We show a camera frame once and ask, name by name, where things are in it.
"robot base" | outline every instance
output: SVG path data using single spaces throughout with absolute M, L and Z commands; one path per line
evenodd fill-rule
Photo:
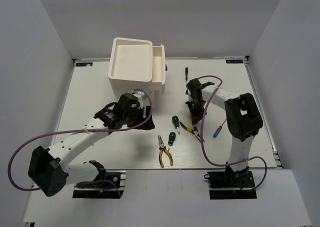
M 256 199 L 255 190 L 247 191 L 255 187 L 254 177 L 251 171 L 237 179 L 235 184 L 226 175 L 225 171 L 212 171 L 204 175 L 209 183 L 210 200 L 243 200 Z
M 126 182 L 125 170 L 106 170 L 100 180 L 108 180 L 115 184 L 123 195 Z M 72 198 L 74 199 L 120 199 L 117 190 L 108 182 L 74 186 Z

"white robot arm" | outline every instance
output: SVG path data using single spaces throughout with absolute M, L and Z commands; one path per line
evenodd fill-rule
M 102 164 L 90 160 L 79 165 L 69 165 L 73 159 L 95 142 L 111 134 L 107 130 L 119 130 L 142 123 L 150 114 L 143 92 L 123 94 L 118 102 L 106 105 L 85 124 L 78 133 L 44 149 L 37 147 L 31 156 L 28 175 L 48 196 L 58 193 L 65 185 L 99 179 L 104 175 Z M 151 130 L 155 125 L 152 117 L 137 129 Z
M 202 119 L 204 105 L 216 88 L 214 83 L 200 83 L 197 78 L 189 81 L 187 84 L 189 101 L 186 104 L 190 111 L 192 124 Z M 263 126 L 262 117 L 250 93 L 239 95 L 219 88 L 211 103 L 226 111 L 227 125 L 232 135 L 231 152 L 227 163 L 246 160 L 226 167 L 230 182 L 235 182 L 249 171 L 250 148 L 259 129 Z

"screwdriver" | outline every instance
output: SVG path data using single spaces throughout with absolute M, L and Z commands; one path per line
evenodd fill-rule
M 180 134 L 180 131 L 179 131 L 179 118 L 178 116 L 173 116 L 172 117 L 172 122 L 174 124 L 174 127 L 176 127 L 176 130 L 178 131 L 178 134 Z
M 171 132 L 169 134 L 169 141 L 168 141 L 169 148 L 168 148 L 168 151 L 170 150 L 170 147 L 173 145 L 175 139 L 176 139 L 176 133 L 175 132 Z
M 185 86 L 187 86 L 187 83 L 188 83 L 188 67 L 185 68 L 184 73 L 185 73 Z M 188 88 L 186 88 L 185 94 L 186 95 L 188 94 Z
M 214 134 L 213 134 L 213 138 L 214 138 L 214 139 L 218 136 L 218 134 L 220 133 L 220 131 L 221 131 L 221 129 L 222 129 L 222 127 L 224 126 L 224 124 L 225 124 L 226 121 L 227 121 L 227 119 L 225 119 L 225 120 L 223 121 L 223 123 L 216 129 L 216 131 L 215 131 Z

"white table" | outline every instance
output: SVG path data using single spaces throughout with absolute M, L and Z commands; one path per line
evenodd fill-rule
M 244 64 L 226 64 L 223 59 L 166 60 L 166 64 L 168 71 L 166 72 L 165 92 L 163 94 L 157 92 L 153 103 L 152 117 L 155 129 L 113 133 L 89 147 L 72 164 L 96 160 L 110 170 L 160 169 L 158 135 L 162 136 L 164 142 L 168 141 L 169 133 L 175 131 L 171 120 L 174 115 L 191 126 L 188 119 L 189 110 L 185 104 L 188 100 L 188 96 L 185 95 L 185 67 L 188 67 L 189 70 L 189 80 L 204 75 L 216 75 L 223 79 L 223 89 L 238 94 L 247 92 L 253 94 Z M 58 126 L 59 131 L 78 129 L 106 104 L 117 101 L 108 79 L 108 68 L 108 61 L 93 62 L 92 66 L 75 67 Z M 201 82 L 207 81 L 218 83 L 212 78 L 201 80 Z M 213 162 L 222 164 L 228 160 L 230 155 L 232 136 L 227 125 L 216 139 L 213 139 L 212 136 L 226 118 L 226 114 L 224 110 L 213 104 L 209 106 L 207 113 L 204 124 L 206 152 Z M 61 141 L 65 137 L 59 135 L 55 140 Z M 200 142 L 182 128 L 170 152 L 174 164 L 170 167 L 169 160 L 165 156 L 163 158 L 165 168 L 215 168 L 203 157 Z M 272 144 L 265 126 L 252 143 L 250 156 L 261 156 L 267 162 L 268 167 L 276 167 Z M 261 168 L 264 165 L 260 160 L 252 160 L 249 166 Z
M 30 195 L 25 222 L 37 227 L 73 226 L 307 226 L 310 220 L 291 170 L 269 169 L 257 199 L 210 200 L 208 182 L 203 169 L 206 163 L 199 142 L 181 130 L 170 152 L 173 168 L 162 171 L 158 162 L 158 139 L 174 130 L 171 117 L 178 115 L 188 121 L 185 106 L 185 67 L 189 80 L 203 75 L 217 75 L 223 87 L 235 93 L 253 90 L 243 64 L 225 64 L 224 60 L 168 60 L 166 87 L 155 98 L 151 131 L 132 130 L 113 133 L 88 148 L 75 163 L 97 160 L 108 169 L 127 170 L 125 190 L 121 199 L 72 199 L 73 185 L 65 186 L 57 195 L 46 197 L 42 191 Z M 64 105 L 59 130 L 77 129 L 107 103 L 115 101 L 108 81 L 108 62 L 94 62 L 92 67 L 76 67 Z M 217 163 L 224 163 L 230 153 L 231 135 L 225 126 L 217 139 L 212 134 L 226 115 L 210 106 L 204 137 L 207 154 Z M 262 156 L 270 168 L 276 163 L 272 144 L 265 128 L 255 138 L 250 156 Z M 168 168 L 167 158 L 163 158 Z M 252 161 L 251 167 L 262 163 Z M 264 171 L 252 170 L 258 183 Z

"pliers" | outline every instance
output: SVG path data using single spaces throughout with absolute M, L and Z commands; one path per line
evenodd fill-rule
M 191 134 L 193 134 L 196 137 L 196 139 L 201 142 L 200 134 L 199 134 L 199 131 L 197 129 L 197 124 L 194 124 L 193 125 L 193 129 L 192 129 L 192 128 L 189 128 L 186 125 L 184 125 L 184 123 L 182 123 L 181 120 L 179 121 L 179 123 L 182 126 L 182 128 L 184 128 L 186 131 L 188 131 Z
M 161 165 L 161 168 L 164 168 L 164 163 L 162 162 L 162 153 L 165 152 L 165 154 L 168 156 L 169 160 L 170 160 L 170 166 L 173 166 L 174 165 L 174 161 L 172 159 L 172 156 L 171 154 L 169 153 L 169 151 L 166 149 L 165 147 L 165 144 L 161 138 L 160 135 L 158 135 L 158 141 L 159 141 L 159 162 L 160 162 L 160 165 Z

